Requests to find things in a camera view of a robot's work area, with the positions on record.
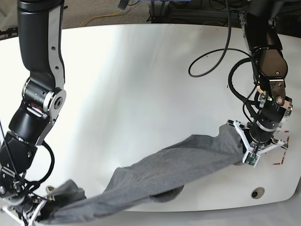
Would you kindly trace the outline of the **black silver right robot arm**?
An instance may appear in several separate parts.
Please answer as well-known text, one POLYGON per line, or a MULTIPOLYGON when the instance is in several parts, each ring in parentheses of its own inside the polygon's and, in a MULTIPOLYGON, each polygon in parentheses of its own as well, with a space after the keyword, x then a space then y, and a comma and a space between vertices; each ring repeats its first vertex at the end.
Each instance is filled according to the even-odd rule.
POLYGON ((3 133, 0 148, 2 210, 23 226, 32 226, 48 198, 34 191, 43 179, 28 181, 39 146, 54 126, 66 99, 65 68, 61 54, 64 1, 20 0, 17 3, 18 37, 23 64, 30 76, 22 101, 3 133))

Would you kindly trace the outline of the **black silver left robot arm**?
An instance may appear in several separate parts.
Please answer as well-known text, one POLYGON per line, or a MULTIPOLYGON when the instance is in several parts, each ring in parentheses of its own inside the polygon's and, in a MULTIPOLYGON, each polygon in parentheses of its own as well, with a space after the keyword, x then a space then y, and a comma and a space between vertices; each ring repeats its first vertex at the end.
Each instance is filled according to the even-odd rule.
POLYGON ((252 0, 241 14, 241 27, 249 54, 253 58, 256 84, 255 105, 259 108, 249 130, 258 147, 269 143, 277 127, 290 116, 292 99, 285 93, 288 64, 276 30, 275 17, 283 0, 252 0))

